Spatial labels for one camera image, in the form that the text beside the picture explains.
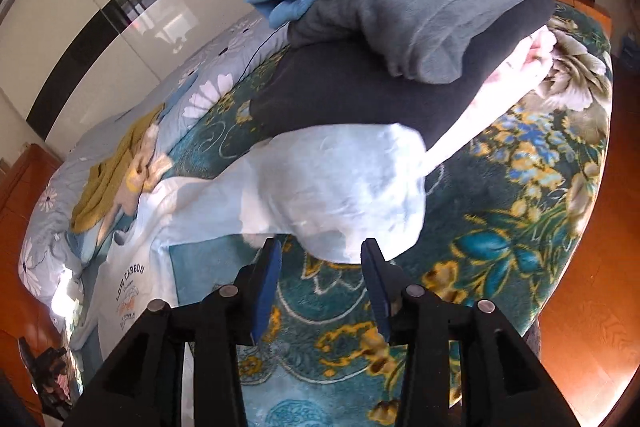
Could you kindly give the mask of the light blue printed t-shirt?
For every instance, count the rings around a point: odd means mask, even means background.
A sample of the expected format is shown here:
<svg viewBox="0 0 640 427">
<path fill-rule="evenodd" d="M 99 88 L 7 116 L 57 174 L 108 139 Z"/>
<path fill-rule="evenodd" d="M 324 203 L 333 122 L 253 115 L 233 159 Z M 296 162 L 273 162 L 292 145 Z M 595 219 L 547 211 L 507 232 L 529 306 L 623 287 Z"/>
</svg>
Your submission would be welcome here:
<svg viewBox="0 0 640 427">
<path fill-rule="evenodd" d="M 160 181 L 108 250 L 70 347 L 98 331 L 108 355 L 149 301 L 175 306 L 172 246 L 290 234 L 333 263 L 359 263 L 366 239 L 398 257 L 423 228 L 425 159 L 420 133 L 401 124 L 334 124 L 259 142 L 213 180 Z"/>
</svg>

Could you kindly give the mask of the teal floral plush blanket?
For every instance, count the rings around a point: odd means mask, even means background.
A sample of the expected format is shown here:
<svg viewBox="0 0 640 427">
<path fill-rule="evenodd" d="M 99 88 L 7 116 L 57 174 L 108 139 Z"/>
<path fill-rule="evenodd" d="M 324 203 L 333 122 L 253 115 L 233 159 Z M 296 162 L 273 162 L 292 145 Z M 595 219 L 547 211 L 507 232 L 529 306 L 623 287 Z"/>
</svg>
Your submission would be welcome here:
<svg viewBox="0 0 640 427">
<path fill-rule="evenodd" d="M 553 0 L 552 65 L 540 85 L 425 180 L 425 225 L 399 264 L 452 303 L 496 300 L 527 332 L 588 222 L 608 146 L 610 43 L 599 24 Z M 269 135 L 250 102 L 288 49 L 262 62 L 186 132 L 177 176 L 212 179 Z M 406 351 L 375 334 L 361 272 L 282 241 L 268 332 L 239 352 L 254 426 L 389 426 Z"/>
</svg>

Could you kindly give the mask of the olive green knit sweater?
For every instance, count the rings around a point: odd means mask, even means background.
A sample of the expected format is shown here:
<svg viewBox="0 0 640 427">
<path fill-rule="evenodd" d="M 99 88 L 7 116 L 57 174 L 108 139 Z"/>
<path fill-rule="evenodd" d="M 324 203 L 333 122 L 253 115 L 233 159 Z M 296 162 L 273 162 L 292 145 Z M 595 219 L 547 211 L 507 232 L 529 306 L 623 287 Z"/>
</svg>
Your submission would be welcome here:
<svg viewBox="0 0 640 427">
<path fill-rule="evenodd" d="M 84 191 L 72 211 L 70 231 L 76 234 L 89 231 L 111 210 L 117 190 L 134 160 L 134 154 L 140 150 L 145 132 L 154 124 L 164 107 L 165 104 L 160 103 L 150 113 L 130 124 L 115 152 L 91 167 Z"/>
</svg>

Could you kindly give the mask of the cream fluffy sweater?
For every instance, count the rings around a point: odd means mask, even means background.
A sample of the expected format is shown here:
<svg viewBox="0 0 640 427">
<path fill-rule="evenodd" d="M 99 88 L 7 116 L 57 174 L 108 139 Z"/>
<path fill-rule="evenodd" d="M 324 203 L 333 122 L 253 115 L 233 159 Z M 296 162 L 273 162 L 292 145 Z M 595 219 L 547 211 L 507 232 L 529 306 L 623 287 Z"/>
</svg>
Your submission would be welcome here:
<svg viewBox="0 0 640 427">
<path fill-rule="evenodd" d="M 134 217 L 140 196 L 143 193 L 151 193 L 160 182 L 160 178 L 172 166 L 172 160 L 166 154 L 154 158 L 158 132 L 160 126 L 150 124 L 134 156 L 127 160 L 125 168 L 116 174 L 115 186 L 106 196 L 106 213 L 96 233 L 96 246 L 102 245 L 107 234 L 116 225 L 118 217 Z"/>
</svg>

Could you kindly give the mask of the white pink folded garment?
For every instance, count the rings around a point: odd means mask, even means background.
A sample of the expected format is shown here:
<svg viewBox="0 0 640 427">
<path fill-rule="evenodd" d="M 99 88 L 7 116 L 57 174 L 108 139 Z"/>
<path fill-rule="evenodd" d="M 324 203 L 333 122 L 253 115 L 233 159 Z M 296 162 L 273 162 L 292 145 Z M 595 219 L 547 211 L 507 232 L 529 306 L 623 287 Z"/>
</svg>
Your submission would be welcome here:
<svg viewBox="0 0 640 427">
<path fill-rule="evenodd" d="M 426 173 L 457 153 L 540 85 L 551 68 L 555 43 L 555 35 L 546 25 L 518 43 L 485 80 L 458 120 L 426 152 Z"/>
</svg>

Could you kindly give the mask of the blue daisy print duvet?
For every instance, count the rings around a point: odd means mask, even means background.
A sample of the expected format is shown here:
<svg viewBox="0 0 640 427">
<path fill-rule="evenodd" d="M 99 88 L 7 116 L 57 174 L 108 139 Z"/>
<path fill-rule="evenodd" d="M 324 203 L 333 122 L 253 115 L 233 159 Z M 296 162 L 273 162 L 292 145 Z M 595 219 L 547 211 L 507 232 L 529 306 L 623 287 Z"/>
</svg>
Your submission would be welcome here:
<svg viewBox="0 0 640 427">
<path fill-rule="evenodd" d="M 32 210 L 18 277 L 40 303 L 50 306 L 65 271 L 84 267 L 79 248 L 70 245 L 72 210 L 92 166 L 110 157 L 120 139 L 143 115 L 164 103 L 157 154 L 168 153 L 216 103 L 255 68 L 288 44 L 285 26 L 273 29 L 251 12 L 202 46 L 138 105 L 108 117 L 85 133 L 62 166 L 53 173 Z"/>
</svg>

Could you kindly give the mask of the dark navy fleece garment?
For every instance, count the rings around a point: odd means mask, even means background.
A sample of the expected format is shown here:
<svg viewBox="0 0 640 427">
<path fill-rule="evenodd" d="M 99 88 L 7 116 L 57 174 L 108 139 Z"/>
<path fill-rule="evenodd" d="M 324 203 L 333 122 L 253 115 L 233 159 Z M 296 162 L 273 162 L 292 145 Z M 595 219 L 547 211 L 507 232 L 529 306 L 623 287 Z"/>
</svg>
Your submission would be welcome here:
<svg viewBox="0 0 640 427">
<path fill-rule="evenodd" d="M 506 11 L 471 40 L 461 77 L 448 84 L 391 76 L 361 37 L 288 50 L 250 102 L 250 115 L 269 136 L 320 124 L 403 124 L 431 147 L 552 10 L 553 0 L 525 0 Z"/>
</svg>

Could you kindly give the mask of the grey folded sweatshirt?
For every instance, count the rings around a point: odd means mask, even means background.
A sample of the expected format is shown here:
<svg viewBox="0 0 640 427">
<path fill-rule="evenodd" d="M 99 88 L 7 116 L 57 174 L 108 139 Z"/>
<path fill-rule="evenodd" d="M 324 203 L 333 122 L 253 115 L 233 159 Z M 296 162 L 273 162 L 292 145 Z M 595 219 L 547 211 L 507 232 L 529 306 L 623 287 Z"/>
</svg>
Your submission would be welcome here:
<svg viewBox="0 0 640 427">
<path fill-rule="evenodd" d="M 390 75 L 448 84 L 471 40 L 526 0 L 317 0 L 288 24 L 294 48 L 363 36 Z"/>
</svg>

